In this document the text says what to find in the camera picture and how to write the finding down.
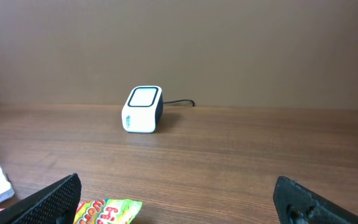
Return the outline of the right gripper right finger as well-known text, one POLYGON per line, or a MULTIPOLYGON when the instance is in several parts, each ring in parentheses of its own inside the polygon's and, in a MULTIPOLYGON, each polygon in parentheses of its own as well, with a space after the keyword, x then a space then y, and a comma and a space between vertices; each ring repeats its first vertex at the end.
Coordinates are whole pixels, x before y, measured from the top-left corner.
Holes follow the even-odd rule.
POLYGON ((358 216, 285 176, 278 177, 273 202, 281 224, 358 224, 358 216))

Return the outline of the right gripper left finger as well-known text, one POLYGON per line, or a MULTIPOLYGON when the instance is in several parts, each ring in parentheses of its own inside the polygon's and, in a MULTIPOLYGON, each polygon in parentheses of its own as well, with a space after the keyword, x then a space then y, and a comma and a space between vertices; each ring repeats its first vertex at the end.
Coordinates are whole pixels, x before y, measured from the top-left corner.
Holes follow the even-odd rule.
POLYGON ((74 173, 1 210, 0 224, 73 224, 80 198, 74 173))

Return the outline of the Haribo gummy candy bag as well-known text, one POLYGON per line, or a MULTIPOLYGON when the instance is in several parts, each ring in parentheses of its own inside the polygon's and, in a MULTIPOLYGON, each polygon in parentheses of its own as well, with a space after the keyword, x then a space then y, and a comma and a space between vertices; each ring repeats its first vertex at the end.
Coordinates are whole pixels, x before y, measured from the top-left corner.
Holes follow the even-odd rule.
POLYGON ((142 208, 142 202, 103 199, 80 202, 74 224, 130 224, 142 208))

